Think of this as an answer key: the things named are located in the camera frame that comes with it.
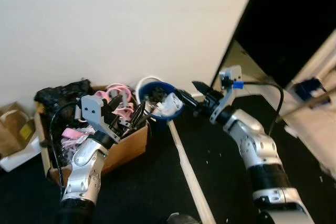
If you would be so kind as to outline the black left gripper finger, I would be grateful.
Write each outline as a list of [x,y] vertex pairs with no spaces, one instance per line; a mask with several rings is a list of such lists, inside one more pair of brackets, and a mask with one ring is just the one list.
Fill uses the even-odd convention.
[[141,102],[139,108],[134,112],[131,118],[131,130],[139,130],[142,127],[142,123],[146,120],[147,115],[147,104],[146,102]]
[[115,97],[111,97],[110,101],[108,102],[108,119],[114,119],[120,117],[119,114],[116,114],[116,110],[119,108],[119,105],[122,104],[122,95],[118,95]]

